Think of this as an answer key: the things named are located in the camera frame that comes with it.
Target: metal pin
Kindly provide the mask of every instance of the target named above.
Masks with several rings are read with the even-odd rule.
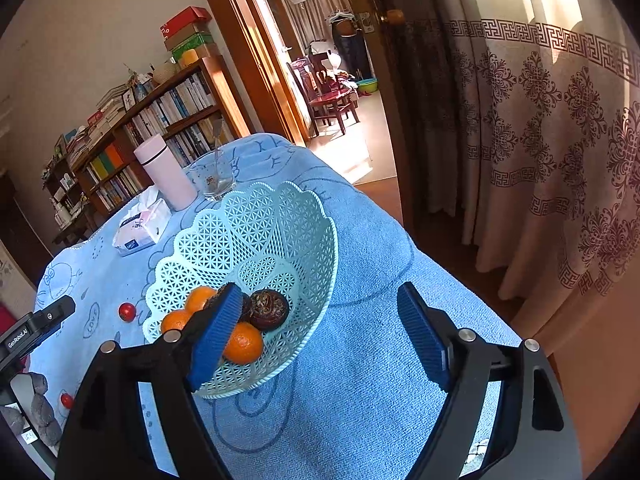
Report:
[[[181,336],[182,334],[180,333],[180,331],[174,329],[174,330],[168,330],[167,332],[165,332],[164,335],[162,336],[162,339],[164,339],[168,343],[177,343],[178,341],[180,341]]]
[[[462,341],[466,341],[467,343],[471,343],[476,340],[476,333],[470,328],[461,328],[458,330],[458,336]]]
[[[102,343],[100,345],[100,352],[102,352],[103,354],[110,354],[111,352],[113,352],[116,349],[116,342],[115,341],[105,341],[104,343]]]
[[[524,346],[531,352],[537,352],[538,350],[540,350],[540,343],[535,339],[525,339]]]

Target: blue gripper pad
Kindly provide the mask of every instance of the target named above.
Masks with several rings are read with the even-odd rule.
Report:
[[[193,345],[191,353],[191,370],[187,382],[191,391],[195,392],[213,377],[218,361],[222,356],[231,332],[238,323],[242,313],[242,290],[235,283],[225,285],[217,311],[211,317],[209,325],[202,336]]]
[[[407,282],[398,288],[398,315],[418,354],[422,368],[430,381],[448,391],[451,376],[447,348],[429,323],[427,308],[429,307],[413,283]]]

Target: hanging clothes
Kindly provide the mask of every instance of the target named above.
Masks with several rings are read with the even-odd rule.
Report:
[[[367,55],[367,45],[364,42],[362,30],[358,28],[355,16],[350,12],[338,12],[329,19],[334,45],[338,53],[347,65],[348,72],[356,76],[356,79],[371,79],[371,65]],[[354,34],[343,36],[340,32],[352,30]]]

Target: light blue fruit basket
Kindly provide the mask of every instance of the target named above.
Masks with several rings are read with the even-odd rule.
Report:
[[[174,254],[160,260],[146,292],[151,317],[142,330],[155,341],[162,318],[182,308],[199,285],[235,282],[247,294],[279,291],[291,310],[279,329],[263,333],[261,357],[245,366],[225,361],[197,391],[208,399],[238,394],[275,377],[300,353],[329,305],[337,270],[334,221],[318,196],[291,182],[276,189],[256,183],[228,193],[220,208],[199,212],[176,235]]]

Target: door handle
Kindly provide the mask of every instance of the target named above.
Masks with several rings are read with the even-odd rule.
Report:
[[[379,19],[381,23],[387,25],[404,25],[406,22],[401,9],[389,9],[386,14],[380,14]]]

